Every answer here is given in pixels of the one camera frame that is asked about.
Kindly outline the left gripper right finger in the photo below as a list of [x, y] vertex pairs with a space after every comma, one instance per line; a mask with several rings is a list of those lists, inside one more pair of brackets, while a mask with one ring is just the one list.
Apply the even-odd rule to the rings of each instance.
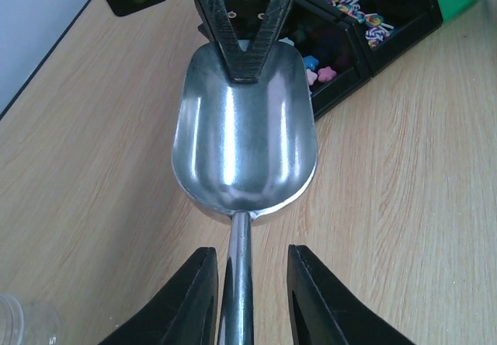
[[366, 307], [306, 245], [288, 247], [287, 293], [295, 344], [413, 344]]

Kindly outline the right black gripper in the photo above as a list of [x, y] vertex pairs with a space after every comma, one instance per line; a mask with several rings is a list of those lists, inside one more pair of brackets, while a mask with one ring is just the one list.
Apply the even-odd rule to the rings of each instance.
[[[229, 78], [238, 83], [259, 80], [292, 0], [196, 0], [202, 23], [198, 30], [215, 42]], [[242, 69], [239, 41], [251, 41]]]

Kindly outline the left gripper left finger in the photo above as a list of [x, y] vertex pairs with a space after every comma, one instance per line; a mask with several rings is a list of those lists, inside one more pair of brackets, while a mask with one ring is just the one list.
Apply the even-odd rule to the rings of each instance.
[[213, 247], [200, 247], [139, 312], [102, 344], [215, 343], [218, 271]]

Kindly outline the metal scoop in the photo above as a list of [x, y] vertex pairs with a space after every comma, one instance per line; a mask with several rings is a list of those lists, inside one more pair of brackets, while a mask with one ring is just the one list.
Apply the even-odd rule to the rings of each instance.
[[251, 344], [252, 226], [293, 203], [318, 162], [300, 53], [278, 41], [260, 79], [238, 84], [213, 44], [198, 48], [186, 71], [171, 158], [193, 203], [231, 228], [217, 341]]

